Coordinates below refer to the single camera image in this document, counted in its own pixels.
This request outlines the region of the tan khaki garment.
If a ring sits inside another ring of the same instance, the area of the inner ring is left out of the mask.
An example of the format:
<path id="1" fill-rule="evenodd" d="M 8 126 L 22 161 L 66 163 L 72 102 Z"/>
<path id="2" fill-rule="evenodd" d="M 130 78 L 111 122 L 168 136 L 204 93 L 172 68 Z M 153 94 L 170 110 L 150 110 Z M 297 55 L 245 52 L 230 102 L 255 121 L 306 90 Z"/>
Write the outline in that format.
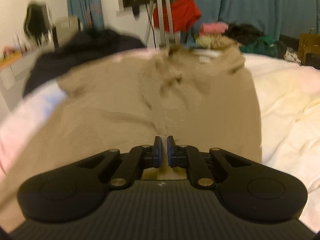
<path id="1" fill-rule="evenodd" d="M 155 136 L 201 151 L 219 147 L 260 163 L 260 109 L 238 48 L 207 57 L 183 48 L 106 57 L 58 78 L 67 93 L 1 183 L 1 227 L 23 222 L 17 190 L 28 178 Z"/>

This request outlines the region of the beige clothes pile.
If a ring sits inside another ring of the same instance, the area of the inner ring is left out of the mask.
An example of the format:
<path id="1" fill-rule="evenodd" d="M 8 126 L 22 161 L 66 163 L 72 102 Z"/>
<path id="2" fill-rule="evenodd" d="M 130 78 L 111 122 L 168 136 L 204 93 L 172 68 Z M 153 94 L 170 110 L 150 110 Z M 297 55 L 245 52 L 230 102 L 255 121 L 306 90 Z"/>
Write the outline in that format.
<path id="1" fill-rule="evenodd" d="M 240 45 L 236 40 L 221 34 L 198 36 L 195 42 L 200 47 L 211 50 L 225 50 Z"/>

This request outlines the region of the black clothes pile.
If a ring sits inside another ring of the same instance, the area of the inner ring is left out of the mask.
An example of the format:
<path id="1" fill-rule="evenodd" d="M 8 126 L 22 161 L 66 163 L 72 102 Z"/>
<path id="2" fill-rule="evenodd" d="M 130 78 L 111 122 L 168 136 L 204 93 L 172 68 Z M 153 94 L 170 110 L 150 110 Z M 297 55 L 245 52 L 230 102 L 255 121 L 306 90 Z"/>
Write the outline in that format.
<path id="1" fill-rule="evenodd" d="M 228 30 L 225 31 L 225 35 L 231 38 L 236 37 L 260 37 L 264 36 L 264 33 L 251 24 L 235 24 L 231 23 L 228 26 Z"/>

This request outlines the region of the garment steamer stand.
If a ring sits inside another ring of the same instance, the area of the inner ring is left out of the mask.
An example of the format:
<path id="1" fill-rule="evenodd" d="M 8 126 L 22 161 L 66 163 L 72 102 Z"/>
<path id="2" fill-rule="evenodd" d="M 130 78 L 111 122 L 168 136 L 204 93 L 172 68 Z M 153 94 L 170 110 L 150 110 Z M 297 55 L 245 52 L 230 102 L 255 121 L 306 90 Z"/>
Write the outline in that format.
<path id="1" fill-rule="evenodd" d="M 165 47 L 170 47 L 172 45 L 177 44 L 174 27 L 172 23 L 171 16 L 171 1 L 170 0 L 149 0 L 149 3 L 145 4 L 148 23 L 147 29 L 145 33 L 145 42 L 149 42 L 150 35 L 153 36 L 153 44 L 156 49 L 161 49 Z M 137 20 L 140 17 L 140 6 L 135 4 L 132 6 L 132 13 L 134 18 Z M 153 25 L 153 10 L 157 8 L 158 16 L 159 16 L 159 29 L 155 28 Z M 169 32 L 164 30 L 164 16 L 163 16 L 163 8 L 167 9 L 168 23 L 169 23 Z"/>

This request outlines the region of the black jacket on bed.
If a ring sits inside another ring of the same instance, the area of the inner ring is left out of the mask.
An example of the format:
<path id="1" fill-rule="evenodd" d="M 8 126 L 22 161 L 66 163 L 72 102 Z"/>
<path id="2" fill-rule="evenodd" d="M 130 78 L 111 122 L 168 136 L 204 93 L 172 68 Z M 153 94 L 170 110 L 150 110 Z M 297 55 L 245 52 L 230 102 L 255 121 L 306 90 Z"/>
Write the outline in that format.
<path id="1" fill-rule="evenodd" d="M 25 83 L 25 98 L 47 81 L 67 73 L 71 68 L 127 50 L 145 48 L 140 38 L 120 34 L 112 29 L 87 28 L 55 51 L 37 57 Z"/>

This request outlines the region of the pink folded garment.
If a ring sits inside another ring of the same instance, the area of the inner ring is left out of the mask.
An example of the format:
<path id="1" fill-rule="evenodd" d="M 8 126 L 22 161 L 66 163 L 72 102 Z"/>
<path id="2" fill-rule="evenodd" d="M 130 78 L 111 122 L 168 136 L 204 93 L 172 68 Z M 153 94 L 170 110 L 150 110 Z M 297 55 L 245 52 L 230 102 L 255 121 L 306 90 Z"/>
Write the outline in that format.
<path id="1" fill-rule="evenodd" d="M 213 34 L 224 34 L 229 28 L 229 25 L 224 22 L 212 22 L 203 23 L 200 26 L 199 35 L 213 35 Z"/>

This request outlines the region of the green garment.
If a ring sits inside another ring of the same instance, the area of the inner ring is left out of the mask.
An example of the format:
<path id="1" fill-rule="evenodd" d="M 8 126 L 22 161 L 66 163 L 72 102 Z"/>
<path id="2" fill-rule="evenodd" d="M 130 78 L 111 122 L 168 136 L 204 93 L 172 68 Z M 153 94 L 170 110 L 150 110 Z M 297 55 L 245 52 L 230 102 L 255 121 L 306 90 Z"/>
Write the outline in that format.
<path id="1" fill-rule="evenodd" d="M 269 36 L 258 37 L 254 43 L 241 46 L 240 51 L 247 54 L 258 54 L 269 57 L 277 57 L 278 49 L 276 40 Z"/>

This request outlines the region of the red shirt on stand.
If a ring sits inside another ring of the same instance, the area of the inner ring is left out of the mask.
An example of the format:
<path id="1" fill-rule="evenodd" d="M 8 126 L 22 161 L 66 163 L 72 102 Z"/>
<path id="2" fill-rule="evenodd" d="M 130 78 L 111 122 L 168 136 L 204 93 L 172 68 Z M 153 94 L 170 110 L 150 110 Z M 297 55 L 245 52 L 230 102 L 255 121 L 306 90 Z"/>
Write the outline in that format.
<path id="1" fill-rule="evenodd" d="M 187 33 L 191 27 L 201 18 L 202 14 L 194 0 L 176 0 L 170 4 L 174 32 Z M 153 10 L 153 25 L 159 29 L 158 10 Z M 164 30 L 169 32 L 167 9 L 163 8 Z"/>

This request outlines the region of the grey chair back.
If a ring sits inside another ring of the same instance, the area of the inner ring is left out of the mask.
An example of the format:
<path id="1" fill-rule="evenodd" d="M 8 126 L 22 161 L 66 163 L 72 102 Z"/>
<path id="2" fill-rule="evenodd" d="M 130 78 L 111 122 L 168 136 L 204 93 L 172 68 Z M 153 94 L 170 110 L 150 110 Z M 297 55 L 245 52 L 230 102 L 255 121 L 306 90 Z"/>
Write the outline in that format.
<path id="1" fill-rule="evenodd" d="M 72 15 L 57 19 L 52 28 L 55 49 L 64 46 L 71 38 L 80 31 L 80 21 L 77 16 Z"/>

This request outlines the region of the white dresser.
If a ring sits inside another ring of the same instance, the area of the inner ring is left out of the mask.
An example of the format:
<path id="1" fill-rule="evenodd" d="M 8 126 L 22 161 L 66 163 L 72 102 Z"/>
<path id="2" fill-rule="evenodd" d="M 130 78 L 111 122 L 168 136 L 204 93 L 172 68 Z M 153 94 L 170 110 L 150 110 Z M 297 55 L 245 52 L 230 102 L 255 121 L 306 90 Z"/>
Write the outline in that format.
<path id="1" fill-rule="evenodd" d="M 22 100 L 25 83 L 36 59 L 45 49 L 14 53 L 1 62 L 1 120 Z"/>

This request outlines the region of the black sofa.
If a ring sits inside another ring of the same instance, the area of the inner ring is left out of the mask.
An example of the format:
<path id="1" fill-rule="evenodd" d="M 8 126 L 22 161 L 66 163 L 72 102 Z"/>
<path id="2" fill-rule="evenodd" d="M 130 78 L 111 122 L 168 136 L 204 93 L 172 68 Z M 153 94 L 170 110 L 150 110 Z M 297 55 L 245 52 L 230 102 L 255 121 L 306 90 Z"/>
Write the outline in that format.
<path id="1" fill-rule="evenodd" d="M 300 38 L 280 35 L 279 58 L 319 70 L 319 34 L 302 33 Z"/>

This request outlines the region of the blue curtain left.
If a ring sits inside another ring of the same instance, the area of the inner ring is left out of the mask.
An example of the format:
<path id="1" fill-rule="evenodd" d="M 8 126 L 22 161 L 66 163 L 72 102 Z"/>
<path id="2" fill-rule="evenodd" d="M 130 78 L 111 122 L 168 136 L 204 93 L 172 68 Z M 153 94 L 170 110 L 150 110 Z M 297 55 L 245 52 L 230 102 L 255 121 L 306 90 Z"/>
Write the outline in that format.
<path id="1" fill-rule="evenodd" d="M 86 27 L 104 29 L 101 0 L 67 0 L 69 16 L 77 16 Z"/>

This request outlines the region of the blue curtain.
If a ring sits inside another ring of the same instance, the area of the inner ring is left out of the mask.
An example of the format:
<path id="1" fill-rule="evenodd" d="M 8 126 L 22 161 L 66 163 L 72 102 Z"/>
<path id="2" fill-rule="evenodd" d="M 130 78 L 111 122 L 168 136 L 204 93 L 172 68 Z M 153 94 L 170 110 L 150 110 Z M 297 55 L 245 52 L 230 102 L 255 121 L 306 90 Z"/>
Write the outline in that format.
<path id="1" fill-rule="evenodd" d="M 191 33 L 203 23 L 250 24 L 264 34 L 298 38 L 311 29 L 319 32 L 319 0 L 194 0 L 202 16 Z"/>
<path id="2" fill-rule="evenodd" d="M 104 29 L 101 0 L 67 0 L 69 16 L 77 16 L 86 27 Z"/>

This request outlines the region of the brown paper bag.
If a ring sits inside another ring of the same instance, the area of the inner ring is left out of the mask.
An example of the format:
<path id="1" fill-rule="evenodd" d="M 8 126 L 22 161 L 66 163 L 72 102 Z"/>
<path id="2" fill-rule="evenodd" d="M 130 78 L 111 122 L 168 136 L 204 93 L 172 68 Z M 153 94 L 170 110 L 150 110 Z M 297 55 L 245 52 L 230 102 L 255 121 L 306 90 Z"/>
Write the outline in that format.
<path id="1" fill-rule="evenodd" d="M 308 54 L 319 55 L 319 34 L 312 34 L 314 28 L 308 33 L 301 33 L 299 37 L 298 58 L 302 64 L 306 63 Z"/>

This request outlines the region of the blue curtain right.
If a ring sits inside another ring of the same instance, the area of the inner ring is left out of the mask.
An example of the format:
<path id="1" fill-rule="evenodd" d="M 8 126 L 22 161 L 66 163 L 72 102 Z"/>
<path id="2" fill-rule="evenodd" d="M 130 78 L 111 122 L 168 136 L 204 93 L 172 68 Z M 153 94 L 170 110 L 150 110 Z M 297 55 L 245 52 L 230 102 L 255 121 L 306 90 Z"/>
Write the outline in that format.
<path id="1" fill-rule="evenodd" d="M 319 0 L 194 0 L 202 16 L 191 33 L 203 23 L 250 24 L 264 34 L 298 38 L 311 29 L 319 32 Z"/>

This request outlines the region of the wavy frame mirror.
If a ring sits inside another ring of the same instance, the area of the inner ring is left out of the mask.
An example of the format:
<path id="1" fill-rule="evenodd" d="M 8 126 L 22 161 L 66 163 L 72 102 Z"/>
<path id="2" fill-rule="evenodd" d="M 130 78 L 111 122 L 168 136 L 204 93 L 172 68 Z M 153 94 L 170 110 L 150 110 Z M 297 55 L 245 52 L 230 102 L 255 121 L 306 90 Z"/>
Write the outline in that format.
<path id="1" fill-rule="evenodd" d="M 50 29 L 51 23 L 46 3 L 30 1 L 23 24 L 26 37 L 38 41 L 43 35 L 48 36 Z"/>

